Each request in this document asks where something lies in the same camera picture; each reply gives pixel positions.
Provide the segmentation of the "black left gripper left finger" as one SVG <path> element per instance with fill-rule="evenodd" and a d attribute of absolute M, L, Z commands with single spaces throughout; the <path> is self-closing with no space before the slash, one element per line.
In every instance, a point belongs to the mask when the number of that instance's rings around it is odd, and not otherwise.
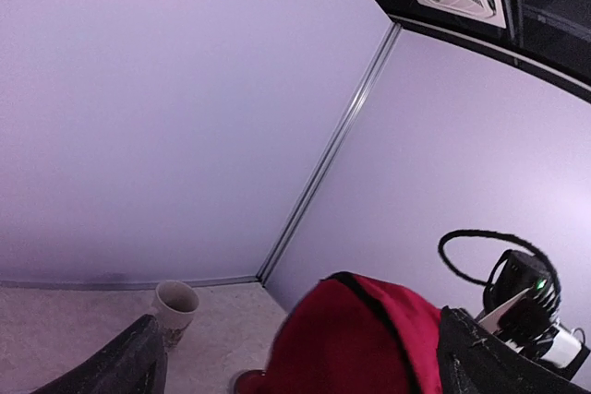
<path fill-rule="evenodd" d="M 37 394 L 163 393 L 167 354 L 155 316 L 143 315 L 91 358 Z"/>

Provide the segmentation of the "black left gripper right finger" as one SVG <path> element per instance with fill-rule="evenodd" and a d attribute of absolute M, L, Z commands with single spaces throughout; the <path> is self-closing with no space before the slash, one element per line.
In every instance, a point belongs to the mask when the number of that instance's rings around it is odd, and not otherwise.
<path fill-rule="evenodd" d="M 437 356 L 444 394 L 587 392 L 512 351 L 481 328 L 464 309 L 441 310 Z"/>

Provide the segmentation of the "red student backpack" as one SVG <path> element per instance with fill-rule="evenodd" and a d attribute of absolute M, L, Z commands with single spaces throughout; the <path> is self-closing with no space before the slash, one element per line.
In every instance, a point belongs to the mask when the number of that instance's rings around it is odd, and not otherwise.
<path fill-rule="evenodd" d="M 350 272 L 320 281 L 271 347 L 259 393 L 440 393 L 440 310 Z"/>

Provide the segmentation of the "white patterned ceramic mug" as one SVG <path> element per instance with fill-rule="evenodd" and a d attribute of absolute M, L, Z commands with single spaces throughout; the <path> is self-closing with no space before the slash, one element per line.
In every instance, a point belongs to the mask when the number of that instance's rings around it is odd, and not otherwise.
<path fill-rule="evenodd" d="M 166 350 L 172 350 L 182 340 L 198 307 L 198 295 L 186 283 L 162 281 L 156 286 L 151 314 L 158 321 Z"/>

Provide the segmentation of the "right aluminium corner post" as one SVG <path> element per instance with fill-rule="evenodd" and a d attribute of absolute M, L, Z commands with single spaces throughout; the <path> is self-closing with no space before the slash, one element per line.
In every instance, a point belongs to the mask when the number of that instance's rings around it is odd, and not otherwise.
<path fill-rule="evenodd" d="M 324 178 L 335 161 L 348 133 L 351 131 L 357 117 L 359 116 L 370 92 L 378 81 L 383 68 L 392 52 L 392 49 L 401 32 L 401 25 L 392 23 L 383 35 L 380 44 L 373 54 L 365 72 L 363 73 L 351 100 L 334 128 L 327 145 L 323 149 L 320 158 L 314 167 L 306 185 L 297 199 L 290 215 L 281 230 L 276 242 L 273 244 L 270 253 L 262 262 L 256 274 L 257 281 L 265 287 L 272 273 L 279 264 L 287 247 L 296 233 L 296 230 L 303 220 L 308 207 L 316 196 Z"/>

